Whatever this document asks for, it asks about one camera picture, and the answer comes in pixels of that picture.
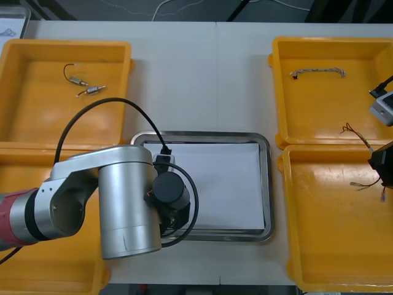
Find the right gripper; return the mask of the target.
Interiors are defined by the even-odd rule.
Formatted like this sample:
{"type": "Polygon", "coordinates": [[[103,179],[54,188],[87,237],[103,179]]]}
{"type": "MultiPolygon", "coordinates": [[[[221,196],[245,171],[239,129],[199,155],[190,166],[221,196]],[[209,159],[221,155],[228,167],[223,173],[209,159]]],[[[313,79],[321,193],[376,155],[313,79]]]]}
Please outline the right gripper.
{"type": "Polygon", "coordinates": [[[377,172],[386,188],[393,187],[393,142],[372,152],[368,160],[371,168],[377,172]]]}

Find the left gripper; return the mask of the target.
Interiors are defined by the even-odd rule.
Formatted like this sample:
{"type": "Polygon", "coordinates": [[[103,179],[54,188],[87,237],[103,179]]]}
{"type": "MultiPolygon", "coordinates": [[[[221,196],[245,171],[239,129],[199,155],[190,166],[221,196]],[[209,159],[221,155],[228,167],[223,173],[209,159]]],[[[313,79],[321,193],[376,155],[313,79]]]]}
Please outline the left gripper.
{"type": "Polygon", "coordinates": [[[160,217],[160,230],[178,230],[185,226],[189,221],[190,202],[181,209],[174,209],[169,206],[159,204],[157,212],[160,217]]]}

